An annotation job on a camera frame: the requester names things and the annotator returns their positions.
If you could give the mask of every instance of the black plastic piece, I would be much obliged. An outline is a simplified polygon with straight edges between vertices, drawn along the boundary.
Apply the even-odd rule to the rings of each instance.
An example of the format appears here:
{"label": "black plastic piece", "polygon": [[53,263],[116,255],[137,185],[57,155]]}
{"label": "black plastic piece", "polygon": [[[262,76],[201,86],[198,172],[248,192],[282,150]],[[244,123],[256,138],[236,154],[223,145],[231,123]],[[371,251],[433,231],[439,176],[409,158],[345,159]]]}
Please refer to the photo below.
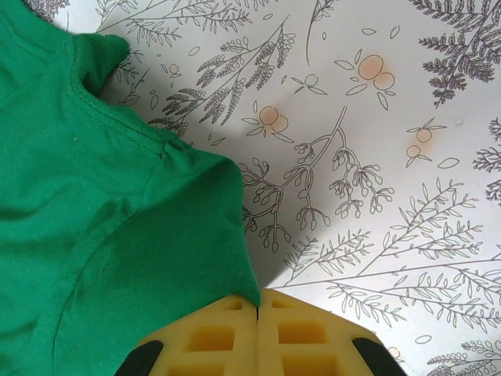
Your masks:
{"label": "black plastic piece", "polygon": [[352,342],[374,376],[407,376],[384,346],[368,338],[356,338]]}
{"label": "black plastic piece", "polygon": [[161,341],[151,341],[132,350],[114,376],[148,376],[162,352]]}

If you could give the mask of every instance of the green fabric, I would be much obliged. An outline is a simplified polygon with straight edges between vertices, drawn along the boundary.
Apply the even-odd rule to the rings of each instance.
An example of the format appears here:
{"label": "green fabric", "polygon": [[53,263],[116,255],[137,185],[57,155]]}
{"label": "green fabric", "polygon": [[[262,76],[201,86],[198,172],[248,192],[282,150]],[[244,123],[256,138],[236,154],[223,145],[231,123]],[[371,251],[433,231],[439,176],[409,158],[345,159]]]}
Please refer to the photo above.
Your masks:
{"label": "green fabric", "polygon": [[230,294],[259,303],[228,159],[94,97],[128,53],[0,2],[0,375],[111,376]]}

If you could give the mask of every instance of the white patterned surface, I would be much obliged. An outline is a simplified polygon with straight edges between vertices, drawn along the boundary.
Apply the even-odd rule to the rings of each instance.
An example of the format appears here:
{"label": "white patterned surface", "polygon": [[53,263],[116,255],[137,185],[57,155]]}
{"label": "white patterned surface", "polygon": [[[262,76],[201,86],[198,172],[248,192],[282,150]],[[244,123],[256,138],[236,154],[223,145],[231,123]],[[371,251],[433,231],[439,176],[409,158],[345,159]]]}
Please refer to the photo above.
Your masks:
{"label": "white patterned surface", "polygon": [[501,374],[500,17],[501,0],[70,0],[55,22],[131,42],[106,101],[240,164],[261,285],[446,376]]}

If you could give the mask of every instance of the yellow foam block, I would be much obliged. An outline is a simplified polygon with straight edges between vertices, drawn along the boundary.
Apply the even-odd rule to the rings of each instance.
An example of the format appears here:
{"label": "yellow foam block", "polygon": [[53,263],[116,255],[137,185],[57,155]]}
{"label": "yellow foam block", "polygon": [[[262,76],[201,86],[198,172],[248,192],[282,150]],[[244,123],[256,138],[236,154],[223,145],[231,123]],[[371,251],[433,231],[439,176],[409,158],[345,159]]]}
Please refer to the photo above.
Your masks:
{"label": "yellow foam block", "polygon": [[356,338],[380,344],[359,325],[263,290],[259,309],[229,296],[139,345],[164,344],[150,376],[372,376],[352,342]]}

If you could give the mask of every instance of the green t-shirt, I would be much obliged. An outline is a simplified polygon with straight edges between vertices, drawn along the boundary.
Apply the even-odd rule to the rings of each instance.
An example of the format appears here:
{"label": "green t-shirt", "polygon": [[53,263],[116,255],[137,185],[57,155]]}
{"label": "green t-shirt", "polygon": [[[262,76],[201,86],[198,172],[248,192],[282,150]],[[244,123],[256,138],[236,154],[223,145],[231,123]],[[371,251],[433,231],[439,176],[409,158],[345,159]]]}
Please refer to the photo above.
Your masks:
{"label": "green t-shirt", "polygon": [[238,168],[94,96],[127,53],[0,1],[2,376],[111,376],[174,320],[259,303]]}

